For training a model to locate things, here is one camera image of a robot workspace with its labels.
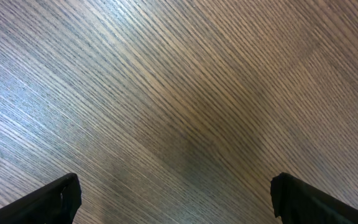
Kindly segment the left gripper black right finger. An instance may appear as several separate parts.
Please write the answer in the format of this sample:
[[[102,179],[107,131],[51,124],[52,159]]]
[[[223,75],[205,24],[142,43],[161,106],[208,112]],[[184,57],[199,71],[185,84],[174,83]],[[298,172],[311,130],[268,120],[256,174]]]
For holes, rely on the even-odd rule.
[[[282,172],[270,182],[275,217],[283,224],[358,224],[358,210]]]

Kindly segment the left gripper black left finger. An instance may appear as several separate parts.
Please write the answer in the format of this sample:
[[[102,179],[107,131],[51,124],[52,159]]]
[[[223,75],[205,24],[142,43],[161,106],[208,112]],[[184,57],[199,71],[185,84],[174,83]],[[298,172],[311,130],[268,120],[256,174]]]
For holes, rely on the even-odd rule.
[[[0,208],[0,223],[72,224],[81,204],[78,176],[68,173]]]

